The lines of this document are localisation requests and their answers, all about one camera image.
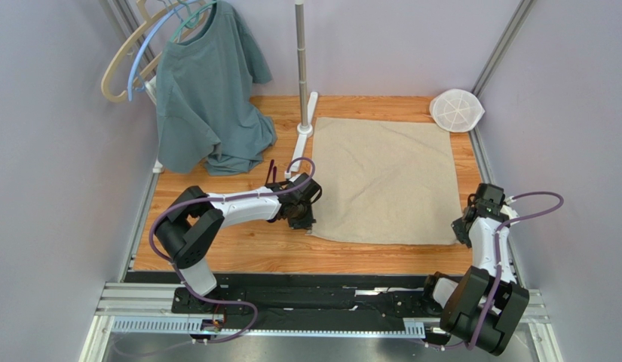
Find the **beige cloth napkin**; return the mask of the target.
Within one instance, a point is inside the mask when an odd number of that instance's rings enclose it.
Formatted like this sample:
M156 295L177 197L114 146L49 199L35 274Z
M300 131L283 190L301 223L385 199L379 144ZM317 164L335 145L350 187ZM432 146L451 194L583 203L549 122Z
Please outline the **beige cloth napkin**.
M450 135L433 123L319 118L313 236L361 244L451 245L461 202Z

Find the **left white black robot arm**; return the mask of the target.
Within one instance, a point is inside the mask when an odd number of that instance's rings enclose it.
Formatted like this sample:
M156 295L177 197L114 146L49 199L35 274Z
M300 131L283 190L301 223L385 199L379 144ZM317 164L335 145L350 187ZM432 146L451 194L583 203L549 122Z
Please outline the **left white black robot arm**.
M193 294L207 296L217 287L206 255L219 231L252 221L285 220L293 229L315 223L312 205L322 196L319 183L307 173L232 194L207 194L187 188L151 226L151 245L158 242Z

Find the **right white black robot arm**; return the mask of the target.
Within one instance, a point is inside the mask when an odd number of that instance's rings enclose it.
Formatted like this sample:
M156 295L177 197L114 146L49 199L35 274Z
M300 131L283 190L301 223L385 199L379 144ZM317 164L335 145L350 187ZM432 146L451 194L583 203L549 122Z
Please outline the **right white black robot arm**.
M441 308L440 329L495 356L506 349L530 297L508 265L510 230L499 226L515 213L505 199L502 188L478 185L451 224L456 240L472 250L471 267L460 281L437 272L424 286L424 297Z

